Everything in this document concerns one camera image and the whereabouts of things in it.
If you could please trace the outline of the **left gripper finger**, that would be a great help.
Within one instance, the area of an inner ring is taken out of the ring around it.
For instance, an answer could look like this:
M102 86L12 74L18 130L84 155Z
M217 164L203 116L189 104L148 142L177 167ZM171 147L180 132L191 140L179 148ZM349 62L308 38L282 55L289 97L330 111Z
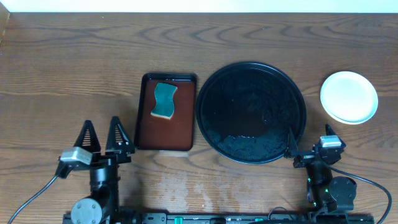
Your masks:
M74 147L80 147L90 153L100 153L101 146L96 135L93 123L90 120L86 120L83 123L83 127L78 135Z
M134 154L135 145L124 129L118 116L113 116L109 125L109 133L105 154Z

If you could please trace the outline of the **light green plate front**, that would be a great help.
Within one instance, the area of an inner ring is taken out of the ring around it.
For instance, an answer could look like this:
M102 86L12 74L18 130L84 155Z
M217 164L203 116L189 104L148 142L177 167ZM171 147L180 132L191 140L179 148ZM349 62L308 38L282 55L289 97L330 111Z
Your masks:
M379 100L367 78L355 72L340 71L323 82L320 102L333 119L344 124L361 124L376 114Z

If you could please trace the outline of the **green scouring sponge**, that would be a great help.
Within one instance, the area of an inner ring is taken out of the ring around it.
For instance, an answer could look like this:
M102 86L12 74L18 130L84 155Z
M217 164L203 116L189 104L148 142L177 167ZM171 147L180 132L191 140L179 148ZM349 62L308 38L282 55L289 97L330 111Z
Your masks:
M152 116L171 119L175 112L174 94L178 87L168 83L158 83L154 90L155 106Z

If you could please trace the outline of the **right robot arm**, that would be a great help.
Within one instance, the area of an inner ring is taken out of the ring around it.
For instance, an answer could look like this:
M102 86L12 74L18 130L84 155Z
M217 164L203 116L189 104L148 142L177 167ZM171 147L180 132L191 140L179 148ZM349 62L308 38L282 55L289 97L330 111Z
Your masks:
M346 144L330 125L325 126L325 131L326 134L319 138L311 150L301 151L290 130L284 157L294 160L294 168L306 169L308 201L315 205L317 212L352 211L356 197L356 182L349 177L334 177L331 172L331 166L341 159Z

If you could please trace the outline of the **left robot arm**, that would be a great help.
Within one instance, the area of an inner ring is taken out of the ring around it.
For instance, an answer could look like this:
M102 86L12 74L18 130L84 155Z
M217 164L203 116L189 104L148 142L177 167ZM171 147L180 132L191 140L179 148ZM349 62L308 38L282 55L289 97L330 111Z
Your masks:
M86 120L72 147L65 149L59 157L55 175L67 178L73 170L90 172L90 194L78 200L63 223L100 224L120 221L118 168L120 164L130 163L135 153L135 145L117 116L112 117L105 147L101 146L93 123Z

